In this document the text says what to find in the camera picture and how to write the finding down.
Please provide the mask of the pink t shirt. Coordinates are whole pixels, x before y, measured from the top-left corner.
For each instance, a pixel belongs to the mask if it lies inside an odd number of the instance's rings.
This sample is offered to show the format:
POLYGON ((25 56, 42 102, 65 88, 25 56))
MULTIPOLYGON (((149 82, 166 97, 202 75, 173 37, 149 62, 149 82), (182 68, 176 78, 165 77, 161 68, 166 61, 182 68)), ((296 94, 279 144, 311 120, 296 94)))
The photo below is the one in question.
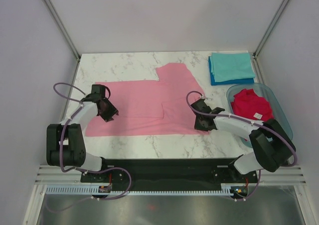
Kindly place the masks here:
POLYGON ((206 135, 194 128, 195 114, 187 105, 203 92, 185 64, 168 63, 156 69, 158 80, 104 82, 111 91, 110 102, 119 115, 105 122, 93 118, 87 137, 138 135, 206 135))

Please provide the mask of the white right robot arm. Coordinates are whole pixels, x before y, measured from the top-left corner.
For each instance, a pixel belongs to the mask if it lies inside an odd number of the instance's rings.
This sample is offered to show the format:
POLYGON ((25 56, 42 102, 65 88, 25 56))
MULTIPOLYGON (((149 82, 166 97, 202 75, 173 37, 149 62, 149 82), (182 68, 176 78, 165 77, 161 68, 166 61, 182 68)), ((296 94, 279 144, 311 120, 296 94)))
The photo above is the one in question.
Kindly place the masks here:
POLYGON ((196 115, 208 120, 204 125, 211 123, 213 129, 226 131, 250 141, 253 152, 235 159, 233 166, 228 169, 228 176, 232 181, 240 182, 247 173, 255 170, 275 172, 281 166, 296 165, 296 148, 275 119, 251 120, 221 108, 209 112, 209 106, 203 99, 189 107, 196 115))

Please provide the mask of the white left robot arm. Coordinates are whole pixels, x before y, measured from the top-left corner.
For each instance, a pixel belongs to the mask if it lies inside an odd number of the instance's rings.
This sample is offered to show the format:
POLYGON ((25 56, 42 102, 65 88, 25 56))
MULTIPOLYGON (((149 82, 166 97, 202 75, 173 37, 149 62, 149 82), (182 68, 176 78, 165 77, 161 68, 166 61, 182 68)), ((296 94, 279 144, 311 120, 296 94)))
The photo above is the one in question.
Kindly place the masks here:
POLYGON ((118 109, 110 102, 111 91, 108 87, 93 84, 91 93, 86 94, 78 87, 70 86, 84 95, 80 100, 67 97, 58 92, 56 83, 54 91, 68 101, 77 102, 76 110, 60 123, 50 124, 46 130, 46 161, 50 166, 57 166, 63 173, 77 170, 83 173, 92 173, 99 182, 109 178, 109 169, 103 166, 104 158, 86 152, 83 130, 89 122, 99 117, 104 122, 113 120, 118 115, 118 109))

